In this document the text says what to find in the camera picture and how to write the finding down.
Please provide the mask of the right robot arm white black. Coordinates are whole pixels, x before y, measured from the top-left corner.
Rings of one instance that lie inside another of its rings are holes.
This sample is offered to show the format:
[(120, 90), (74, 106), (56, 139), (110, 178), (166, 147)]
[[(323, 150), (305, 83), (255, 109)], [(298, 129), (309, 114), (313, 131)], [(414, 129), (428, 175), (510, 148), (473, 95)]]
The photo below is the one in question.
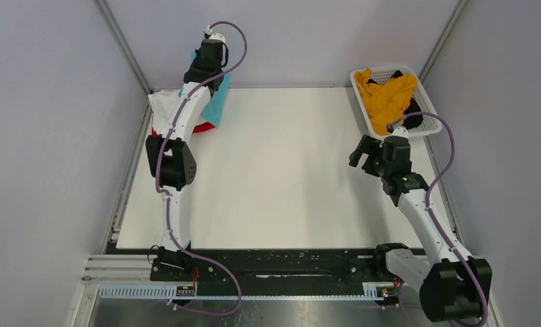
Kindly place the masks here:
[(389, 245), (372, 263), (373, 274), (383, 281), (394, 276), (417, 290), (422, 310), (432, 322), (454, 321), (469, 326), (487, 323), (492, 269), (475, 258), (445, 227), (431, 202), (431, 187), (412, 170), (409, 140), (389, 136), (383, 140), (364, 135), (350, 154), (350, 166), (378, 177), (384, 193), (407, 218), (427, 260), (415, 258), (401, 245)]

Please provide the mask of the folded white t shirt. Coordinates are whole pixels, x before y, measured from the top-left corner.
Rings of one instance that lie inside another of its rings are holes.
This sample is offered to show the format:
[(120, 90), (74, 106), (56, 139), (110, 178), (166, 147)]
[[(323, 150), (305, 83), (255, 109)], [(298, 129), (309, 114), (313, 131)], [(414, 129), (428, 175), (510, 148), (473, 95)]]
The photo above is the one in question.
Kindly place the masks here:
[(176, 113), (176, 106), (180, 100), (179, 91), (156, 91), (147, 97), (152, 110), (151, 132), (153, 135), (158, 135)]

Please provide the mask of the white plastic basket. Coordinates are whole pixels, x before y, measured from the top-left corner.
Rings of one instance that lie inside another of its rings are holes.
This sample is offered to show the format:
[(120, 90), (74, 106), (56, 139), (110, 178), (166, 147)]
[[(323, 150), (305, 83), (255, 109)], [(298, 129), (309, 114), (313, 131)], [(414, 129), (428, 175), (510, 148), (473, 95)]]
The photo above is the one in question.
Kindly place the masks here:
[(365, 107), (363, 106), (363, 103), (361, 101), (356, 83), (353, 81), (353, 77), (356, 72), (362, 72), (366, 69), (372, 70), (373, 73), (371, 75), (371, 78), (380, 84), (387, 82), (397, 70), (399, 70), (404, 75), (411, 74), (415, 76), (418, 80), (418, 86), (414, 90), (413, 98), (415, 99), (417, 104), (420, 106), (420, 111), (401, 116), (399, 118), (400, 124), (409, 131), (409, 135), (412, 138), (421, 138), (421, 137), (429, 136), (431, 134), (436, 134), (439, 131), (441, 131), (442, 129), (441, 123), (428, 115), (429, 113), (435, 114), (436, 110), (433, 107), (433, 104), (431, 103), (431, 100), (429, 99), (427, 92), (424, 90), (421, 81), (415, 74), (415, 71), (412, 68), (408, 66), (404, 66), (404, 65), (387, 65), (387, 66), (365, 67), (361, 69), (355, 69), (351, 71), (350, 73), (350, 82), (352, 85), (352, 89), (356, 96), (359, 108), (362, 113), (362, 117), (365, 123), (367, 124), (368, 135), (376, 139), (382, 140), (389, 133), (385, 136), (381, 136), (374, 132), (371, 126), (371, 122), (369, 121), (369, 118), (367, 116), (367, 113), (365, 112)]

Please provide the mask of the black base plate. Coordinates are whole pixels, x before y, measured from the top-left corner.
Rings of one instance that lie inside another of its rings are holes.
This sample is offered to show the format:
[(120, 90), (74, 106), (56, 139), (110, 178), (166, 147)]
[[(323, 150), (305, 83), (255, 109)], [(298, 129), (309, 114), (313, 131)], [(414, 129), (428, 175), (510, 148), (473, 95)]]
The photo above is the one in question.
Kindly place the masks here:
[(367, 285), (392, 288), (382, 253), (362, 249), (193, 249), (191, 257), (153, 246), (140, 250), (149, 279), (188, 282), (202, 297), (357, 297)]

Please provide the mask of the teal t shirt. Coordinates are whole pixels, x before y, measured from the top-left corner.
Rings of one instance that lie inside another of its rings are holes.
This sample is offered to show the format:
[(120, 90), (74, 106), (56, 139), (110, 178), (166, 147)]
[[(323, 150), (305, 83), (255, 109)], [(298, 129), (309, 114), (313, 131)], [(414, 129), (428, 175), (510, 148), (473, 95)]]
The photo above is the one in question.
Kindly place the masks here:
[[(219, 124), (221, 123), (222, 115), (223, 115), (223, 108), (226, 102), (226, 97), (228, 95), (228, 89), (230, 86), (231, 77), (232, 76), (230, 74), (226, 74), (225, 76), (223, 76), (218, 90), (213, 93), (210, 101), (202, 109), (199, 119), (202, 118), (205, 121), (208, 121), (214, 124), (216, 127), (219, 126)], [(180, 105), (182, 104), (183, 100), (186, 98), (186, 93), (189, 93), (190, 92), (189, 90), (192, 90), (198, 84), (199, 82), (184, 82), (182, 89), (179, 91), (180, 100), (176, 106), (176, 113), (173, 116), (177, 115)]]

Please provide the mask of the yellow t shirt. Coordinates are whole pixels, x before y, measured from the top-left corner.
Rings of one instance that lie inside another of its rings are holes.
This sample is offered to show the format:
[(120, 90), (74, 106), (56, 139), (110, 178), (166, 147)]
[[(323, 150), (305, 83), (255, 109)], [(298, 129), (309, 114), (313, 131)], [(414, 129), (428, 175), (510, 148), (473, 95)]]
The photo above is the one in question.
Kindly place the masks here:
[(418, 80), (411, 74), (404, 75), (397, 70), (387, 82), (380, 84), (371, 78), (372, 73), (371, 69), (356, 72), (353, 81), (374, 132), (385, 136), (388, 134), (388, 124), (405, 114), (420, 111), (413, 98)]

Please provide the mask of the folded red t shirt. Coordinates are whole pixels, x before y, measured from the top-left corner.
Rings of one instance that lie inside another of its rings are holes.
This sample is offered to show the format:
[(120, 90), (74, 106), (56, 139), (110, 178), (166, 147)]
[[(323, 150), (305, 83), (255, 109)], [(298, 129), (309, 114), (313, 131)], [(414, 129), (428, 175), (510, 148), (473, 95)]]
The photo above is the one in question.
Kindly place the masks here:
[[(157, 136), (159, 132), (166, 126), (166, 124), (167, 124), (166, 120), (153, 117), (153, 120), (151, 123), (151, 135)], [(200, 118), (198, 124), (194, 127), (193, 133), (198, 134), (198, 133), (210, 131), (215, 128), (216, 126), (214, 124)]]

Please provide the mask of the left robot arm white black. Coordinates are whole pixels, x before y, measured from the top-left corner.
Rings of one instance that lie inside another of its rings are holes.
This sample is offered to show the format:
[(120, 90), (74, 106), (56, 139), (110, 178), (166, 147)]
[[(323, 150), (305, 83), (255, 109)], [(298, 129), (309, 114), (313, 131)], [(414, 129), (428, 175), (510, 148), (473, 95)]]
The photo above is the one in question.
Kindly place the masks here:
[(225, 71), (228, 57), (222, 35), (216, 33), (202, 40), (183, 76), (183, 86), (170, 96), (163, 120), (146, 137), (151, 176), (164, 208), (161, 250), (178, 252), (191, 244), (188, 218), (181, 204), (184, 189), (193, 183), (198, 171), (189, 141), (196, 129), (220, 123), (231, 80)]

